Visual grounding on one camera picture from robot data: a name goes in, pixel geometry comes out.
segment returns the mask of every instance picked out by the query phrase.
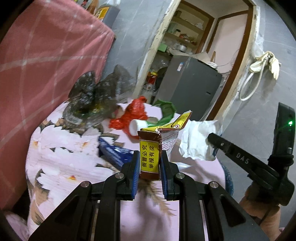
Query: brown door frame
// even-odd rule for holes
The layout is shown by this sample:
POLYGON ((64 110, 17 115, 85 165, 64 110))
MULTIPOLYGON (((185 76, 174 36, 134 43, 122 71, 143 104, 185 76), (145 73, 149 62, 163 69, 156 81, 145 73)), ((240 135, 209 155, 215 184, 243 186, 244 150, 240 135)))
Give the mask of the brown door frame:
POLYGON ((234 80, 238 74, 238 71, 239 71, 239 68, 241 66, 241 63, 242 63, 242 60, 243 60, 243 57, 244 57, 244 54, 245 54, 245 51, 247 49, 247 44, 249 42, 249 38, 250 38, 250 33, 251 33, 251 26, 252 26, 252 21, 253 21, 253 12, 254 12, 254 6, 253 4, 249 1, 249 0, 243 0, 249 7, 248 10, 246 11, 241 11, 241 12, 237 12, 237 13, 232 13, 232 14, 228 14, 228 15, 225 15, 223 17, 220 17, 218 18, 217 20, 217 24, 215 26, 215 29, 214 29, 214 32, 212 34, 212 37, 210 39, 210 42, 207 46, 207 52, 210 50, 211 48, 211 45, 213 43, 213 40, 214 40, 214 36, 215 36, 215 33, 217 31, 217 28, 218 28, 218 24, 219 24, 219 21, 222 20, 222 19, 225 19, 225 18, 230 18, 230 17, 233 17, 233 16, 237 16, 237 15, 241 15, 241 14, 247 14, 247 23, 246 23, 246 28, 244 30, 244 36, 243 36, 243 39, 242 39, 242 43, 241 43, 241 46, 240 46, 240 49, 239 49, 239 52, 237 54, 237 58, 234 62, 234 65, 233 65, 233 68, 229 74, 229 77, 228 77, 228 80, 226 81, 225 85, 224 85, 224 88, 223 90, 221 91, 221 94, 220 96, 218 97, 216 103, 214 104, 214 107, 212 108, 211 112, 209 113, 208 117, 207 117, 207 120, 214 120, 215 117, 217 116, 220 108, 222 107, 222 104, 224 103, 233 83, 234 83, 234 80))
POLYGON ((205 45, 207 37, 209 36, 210 30, 212 28, 212 25, 213 25, 213 22, 214 22, 215 18, 213 16, 209 15, 208 13, 206 13, 205 11, 201 10, 200 8, 198 8, 198 7, 192 5, 192 4, 190 4, 190 3, 188 3, 188 2, 186 2, 184 0, 182 0, 180 3, 182 3, 182 4, 186 5, 186 6, 200 12, 201 14, 205 15, 209 19, 209 21, 207 23, 207 26, 206 26, 206 28, 204 30, 204 33, 202 35, 202 38, 200 40, 200 43, 198 44, 198 47, 197 47, 196 52, 195 52, 195 53, 200 53, 202 51, 202 48, 205 45))

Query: grey refrigerator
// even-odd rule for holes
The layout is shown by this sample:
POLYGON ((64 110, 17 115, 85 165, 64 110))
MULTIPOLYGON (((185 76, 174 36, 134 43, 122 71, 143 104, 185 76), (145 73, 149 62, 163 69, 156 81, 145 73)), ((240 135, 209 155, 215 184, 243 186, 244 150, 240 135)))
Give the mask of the grey refrigerator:
POLYGON ((211 66, 188 56, 174 56, 160 84, 155 100, 172 102, 178 114, 191 110, 199 121, 213 103, 222 75, 211 66))

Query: metal screw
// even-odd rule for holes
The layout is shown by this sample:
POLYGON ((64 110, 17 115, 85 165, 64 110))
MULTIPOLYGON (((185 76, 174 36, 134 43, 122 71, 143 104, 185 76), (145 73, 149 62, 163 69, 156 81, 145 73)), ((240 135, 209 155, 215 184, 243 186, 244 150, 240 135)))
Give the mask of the metal screw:
POLYGON ((121 173, 121 172, 118 172, 118 173, 115 174, 115 177, 116 177, 117 179, 122 179, 122 178, 124 177, 124 174, 121 173))
POLYGON ((89 186, 89 181, 83 181, 82 183, 80 183, 80 186, 82 186, 83 188, 86 188, 89 186))
POLYGON ((210 183, 210 186, 211 186, 212 188, 217 188, 217 187, 219 186, 219 184, 218 184, 217 182, 211 182, 211 183, 210 183))
POLYGON ((183 179, 184 177, 185 177, 184 173, 178 172, 176 174, 176 178, 178 178, 178 179, 183 179))

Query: ceiling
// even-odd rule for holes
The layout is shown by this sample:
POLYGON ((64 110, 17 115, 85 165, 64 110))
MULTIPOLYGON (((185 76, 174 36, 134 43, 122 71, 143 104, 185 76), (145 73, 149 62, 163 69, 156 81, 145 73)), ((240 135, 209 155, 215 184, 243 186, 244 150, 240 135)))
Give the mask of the ceiling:
POLYGON ((247 10, 242 0, 186 0, 213 17, 221 17, 230 13, 247 10))

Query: red checkered fabric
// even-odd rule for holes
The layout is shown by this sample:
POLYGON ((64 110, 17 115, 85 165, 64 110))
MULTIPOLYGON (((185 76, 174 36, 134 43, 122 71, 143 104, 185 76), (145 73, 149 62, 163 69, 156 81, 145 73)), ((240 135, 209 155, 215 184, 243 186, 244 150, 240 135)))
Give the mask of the red checkered fabric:
POLYGON ((77 78, 100 78, 114 33, 71 0, 35 0, 0 44, 0 208, 26 188, 25 160, 37 126, 77 78))

